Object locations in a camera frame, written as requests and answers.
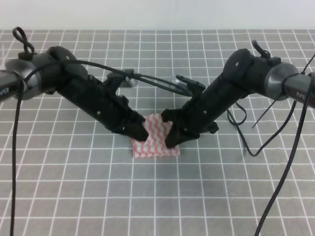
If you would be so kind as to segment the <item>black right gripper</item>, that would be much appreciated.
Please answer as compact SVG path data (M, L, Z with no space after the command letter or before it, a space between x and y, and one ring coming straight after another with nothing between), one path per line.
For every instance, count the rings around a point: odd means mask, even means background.
M162 121L173 122L165 138L166 147L174 148L189 139L198 139L202 133L216 133L219 127L215 120L230 106L231 88L207 88L189 106L165 109L161 113Z

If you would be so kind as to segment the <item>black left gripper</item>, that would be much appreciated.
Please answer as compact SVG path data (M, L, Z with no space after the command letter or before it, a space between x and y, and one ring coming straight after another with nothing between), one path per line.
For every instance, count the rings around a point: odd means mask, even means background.
M127 98L110 95L103 82L94 76L70 79L61 88L61 96L114 133L140 142L149 136L143 126L146 119L128 106Z

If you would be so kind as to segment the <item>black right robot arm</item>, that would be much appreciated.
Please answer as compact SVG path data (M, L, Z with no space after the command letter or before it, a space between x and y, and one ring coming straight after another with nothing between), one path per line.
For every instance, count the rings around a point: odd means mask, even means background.
M192 98L180 109L162 112L164 122L172 126L165 138L167 148L196 140L201 133L215 133L215 120L239 99L260 94L273 100L292 98L303 103L309 89L311 75L305 75L290 63L283 62L252 41L260 53L256 57L248 49L235 51L226 61L222 73L206 87L183 76L177 76L188 85Z

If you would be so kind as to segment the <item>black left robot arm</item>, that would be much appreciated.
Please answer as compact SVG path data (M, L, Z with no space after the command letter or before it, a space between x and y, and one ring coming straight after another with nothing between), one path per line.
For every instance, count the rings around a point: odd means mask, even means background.
M147 140L145 118L128 105L125 96L116 94L120 85L135 74L88 61L77 60L61 46L38 54L25 32L16 27L13 36L24 50L6 62L0 72L0 99L21 97L29 100L57 92L113 133L137 141Z

